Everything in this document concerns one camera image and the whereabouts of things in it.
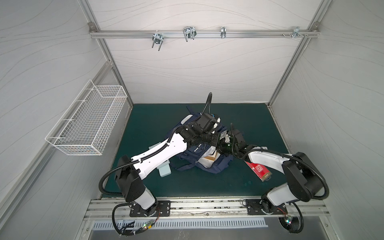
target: black mounting plate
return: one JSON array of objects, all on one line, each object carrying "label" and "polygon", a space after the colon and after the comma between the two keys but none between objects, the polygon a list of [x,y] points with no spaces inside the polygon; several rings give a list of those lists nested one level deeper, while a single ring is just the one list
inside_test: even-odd
[{"label": "black mounting plate", "polygon": [[[159,209],[156,209],[155,213],[153,213],[153,215],[149,217],[157,217],[159,215],[159,211],[160,211],[160,217],[169,217],[170,201],[159,201],[159,204],[157,205],[157,207]],[[143,209],[140,207],[139,204],[132,205],[129,216],[130,217],[146,217],[143,214]]]},{"label": "black mounting plate", "polygon": [[[281,215],[283,214],[280,210],[276,210],[272,214],[266,214],[262,211],[262,206],[260,204],[261,199],[246,199],[245,200],[245,206],[247,206],[247,214],[248,215]],[[283,210],[285,213],[288,213],[287,208],[285,207],[285,204],[281,204],[280,206],[277,206],[281,210]]]}]

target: green work surface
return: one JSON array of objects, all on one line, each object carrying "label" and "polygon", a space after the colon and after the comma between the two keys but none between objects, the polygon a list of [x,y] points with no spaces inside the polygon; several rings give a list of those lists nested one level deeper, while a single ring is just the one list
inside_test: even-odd
[{"label": "green work surface", "polygon": [[[113,168],[121,156],[127,155],[130,158],[162,142],[167,132],[189,115],[187,105],[196,112],[204,108],[204,104],[135,104]],[[228,128],[232,122],[235,129],[244,134],[247,143],[287,153],[265,104],[212,104],[211,112],[220,116],[221,123]],[[176,166],[189,164],[177,157],[172,157],[170,161]],[[219,174],[197,167],[183,172],[171,168],[171,171],[172,174],[160,177],[159,171],[155,169],[143,180],[155,197],[257,196],[286,182],[284,174],[274,169],[270,169],[271,179],[262,182],[244,161],[236,158]],[[105,189],[119,192],[113,179],[114,174],[112,176]]]}]

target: red package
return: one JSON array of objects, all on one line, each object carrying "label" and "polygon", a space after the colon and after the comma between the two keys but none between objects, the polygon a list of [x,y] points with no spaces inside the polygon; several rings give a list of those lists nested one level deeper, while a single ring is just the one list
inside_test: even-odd
[{"label": "red package", "polygon": [[245,163],[252,169],[254,173],[256,173],[262,182],[268,181],[271,178],[272,173],[264,165],[250,162]]}]

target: robotic arm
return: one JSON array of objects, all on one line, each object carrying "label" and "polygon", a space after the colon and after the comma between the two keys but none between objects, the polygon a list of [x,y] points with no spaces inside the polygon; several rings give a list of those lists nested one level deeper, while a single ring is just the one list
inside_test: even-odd
[{"label": "robotic arm", "polygon": [[[232,124],[230,131],[223,132],[217,131],[219,125],[218,116],[204,113],[203,110],[197,119],[177,126],[167,140],[154,148],[130,159],[127,156],[121,157],[118,167],[101,178],[99,190],[108,195],[122,195],[127,203],[139,204],[145,216],[152,216],[158,202],[142,180],[172,156],[191,146],[206,143],[216,147],[220,154],[232,154],[239,159],[265,165],[286,175],[287,183],[269,190],[262,196],[260,205],[266,214],[272,214],[283,203],[299,200],[308,202],[311,199],[328,197],[329,189],[324,177],[304,153],[298,152],[291,155],[261,149],[256,145],[247,144],[241,132],[234,129]],[[115,181],[121,192],[108,192],[103,188],[104,180],[113,172],[116,172]],[[316,196],[322,188],[324,188],[324,194]]]}]

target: dark green table surface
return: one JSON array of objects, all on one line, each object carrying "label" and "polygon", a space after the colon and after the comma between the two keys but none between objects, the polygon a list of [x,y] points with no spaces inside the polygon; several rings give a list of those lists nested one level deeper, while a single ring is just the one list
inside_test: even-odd
[{"label": "dark green table surface", "polygon": [[[148,150],[164,140],[166,133],[189,114],[188,104],[135,104],[129,117],[113,168],[123,155],[132,157]],[[204,104],[189,104],[196,112]],[[229,128],[232,122],[244,134],[247,143],[267,146],[270,150],[287,153],[287,149],[265,104],[212,104],[211,112],[218,114],[221,123]],[[176,157],[170,159],[177,166],[188,164]],[[157,169],[143,181],[156,197],[204,197],[204,196],[245,196],[263,195],[267,190],[284,182],[285,176],[277,170],[269,181],[262,182],[257,175],[239,159],[219,174],[212,174],[197,167],[160,177]],[[119,192],[113,178],[105,187]]]}]

